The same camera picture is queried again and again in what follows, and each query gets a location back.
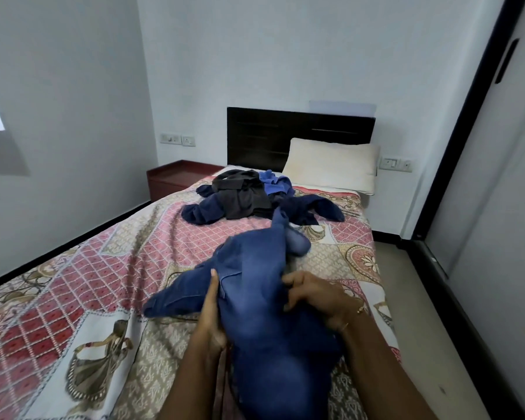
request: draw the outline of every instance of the black door handle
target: black door handle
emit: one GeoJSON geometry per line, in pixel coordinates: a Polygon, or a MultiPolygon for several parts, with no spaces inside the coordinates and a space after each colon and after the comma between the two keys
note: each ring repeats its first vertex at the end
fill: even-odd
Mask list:
{"type": "Polygon", "coordinates": [[[510,63],[511,56],[513,56],[513,52],[515,51],[515,48],[517,47],[518,42],[519,42],[519,38],[516,38],[515,40],[511,42],[510,48],[508,49],[508,52],[505,55],[504,61],[502,62],[502,67],[500,68],[500,72],[498,72],[498,76],[496,77],[496,81],[494,81],[494,84],[499,84],[502,82],[502,78],[504,77],[505,70],[507,69],[507,65],[510,63]]]}

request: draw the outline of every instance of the patterned bedsheet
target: patterned bedsheet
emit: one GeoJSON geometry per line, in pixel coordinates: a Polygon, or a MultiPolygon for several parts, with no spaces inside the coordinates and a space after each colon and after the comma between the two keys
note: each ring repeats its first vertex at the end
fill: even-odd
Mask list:
{"type": "MultiPolygon", "coordinates": [[[[253,217],[187,224],[182,206],[197,202],[194,189],[209,182],[165,197],[0,286],[0,419],[156,416],[195,323],[146,321],[140,315],[143,303],[180,272],[208,259],[227,236],[270,225],[253,217]]],[[[312,248],[291,267],[339,281],[364,299],[399,358],[359,197],[296,188],[297,194],[310,192],[338,204],[346,221],[318,217],[319,225],[300,227],[312,248]]],[[[222,365],[214,416],[237,417],[222,365]]],[[[332,379],[329,417],[365,418],[343,360],[332,379]]]]}

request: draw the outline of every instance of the electrical outlet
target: electrical outlet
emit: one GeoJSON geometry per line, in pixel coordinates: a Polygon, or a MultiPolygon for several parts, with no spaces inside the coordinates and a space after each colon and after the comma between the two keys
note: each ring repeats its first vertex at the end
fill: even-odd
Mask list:
{"type": "Polygon", "coordinates": [[[196,146],[194,137],[185,137],[183,136],[183,146],[196,146]]]}
{"type": "Polygon", "coordinates": [[[379,169],[390,171],[412,172],[412,161],[401,158],[381,158],[379,169]]]}
{"type": "Polygon", "coordinates": [[[179,134],[162,134],[160,143],[166,144],[182,144],[181,136],[179,134]]]}

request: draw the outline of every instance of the red nightstand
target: red nightstand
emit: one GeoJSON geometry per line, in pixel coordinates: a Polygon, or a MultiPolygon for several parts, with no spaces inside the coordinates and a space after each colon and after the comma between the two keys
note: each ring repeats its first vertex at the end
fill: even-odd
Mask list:
{"type": "Polygon", "coordinates": [[[146,172],[150,199],[152,202],[160,200],[168,194],[185,190],[198,180],[213,175],[223,166],[193,161],[177,161],[158,166],[146,172]]]}

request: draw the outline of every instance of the headboard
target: headboard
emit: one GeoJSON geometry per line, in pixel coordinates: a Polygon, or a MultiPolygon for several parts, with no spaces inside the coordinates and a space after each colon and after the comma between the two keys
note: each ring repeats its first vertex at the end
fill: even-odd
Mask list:
{"type": "Polygon", "coordinates": [[[290,140],[364,144],[371,140],[375,118],[228,107],[227,163],[281,172],[290,140]]]}

